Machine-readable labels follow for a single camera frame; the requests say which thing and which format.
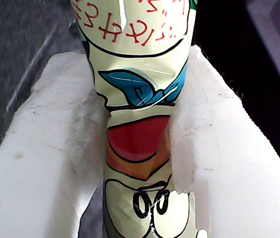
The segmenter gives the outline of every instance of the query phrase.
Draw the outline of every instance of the cartoon label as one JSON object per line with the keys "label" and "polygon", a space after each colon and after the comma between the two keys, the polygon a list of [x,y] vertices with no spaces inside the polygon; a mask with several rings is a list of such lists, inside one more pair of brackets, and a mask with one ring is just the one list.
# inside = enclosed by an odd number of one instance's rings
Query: cartoon label
{"label": "cartoon label", "polygon": [[184,85],[195,0],[71,0],[109,110],[104,237],[195,237],[194,201],[173,187],[164,137]]}

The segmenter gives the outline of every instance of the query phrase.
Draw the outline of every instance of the gray carpet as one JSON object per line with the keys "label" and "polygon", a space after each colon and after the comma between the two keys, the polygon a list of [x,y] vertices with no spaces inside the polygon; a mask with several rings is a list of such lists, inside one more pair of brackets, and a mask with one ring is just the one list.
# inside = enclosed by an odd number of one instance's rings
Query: gray carpet
{"label": "gray carpet", "polygon": [[[40,76],[50,56],[67,51],[82,52],[79,37],[68,24],[74,14],[68,0],[0,0],[0,143],[17,106],[29,96],[30,86]],[[20,87],[16,102],[5,111],[14,90],[52,28],[55,34]],[[100,238],[101,189],[81,219],[79,238]]]}

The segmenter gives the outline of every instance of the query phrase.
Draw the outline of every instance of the orange stripe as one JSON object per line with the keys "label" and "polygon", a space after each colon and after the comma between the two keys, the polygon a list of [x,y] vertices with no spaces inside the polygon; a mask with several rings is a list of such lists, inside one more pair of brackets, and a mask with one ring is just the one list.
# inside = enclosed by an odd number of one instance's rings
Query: orange stripe
{"label": "orange stripe", "polygon": [[139,179],[148,179],[150,174],[169,158],[169,151],[163,136],[155,156],[143,163],[134,164],[119,158],[107,142],[106,162],[114,170]]}

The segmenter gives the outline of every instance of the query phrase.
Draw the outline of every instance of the white eye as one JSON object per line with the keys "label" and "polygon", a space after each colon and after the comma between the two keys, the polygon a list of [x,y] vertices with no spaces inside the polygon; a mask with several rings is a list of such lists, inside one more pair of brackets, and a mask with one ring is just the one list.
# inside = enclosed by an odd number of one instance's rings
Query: white eye
{"label": "white eye", "polygon": [[125,238],[142,238],[150,227],[152,202],[145,191],[134,191],[121,182],[106,183],[106,205],[111,221]]}
{"label": "white eye", "polygon": [[189,220],[189,195],[178,194],[174,190],[160,190],[156,194],[154,206],[155,233],[163,238],[178,237]]}

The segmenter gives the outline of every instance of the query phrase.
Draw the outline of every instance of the red tongue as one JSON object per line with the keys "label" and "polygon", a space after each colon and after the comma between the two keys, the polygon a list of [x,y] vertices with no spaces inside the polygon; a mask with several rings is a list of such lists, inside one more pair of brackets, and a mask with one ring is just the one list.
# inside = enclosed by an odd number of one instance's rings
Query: red tongue
{"label": "red tongue", "polygon": [[169,117],[156,116],[110,127],[107,131],[110,146],[124,160],[146,160],[156,152]]}

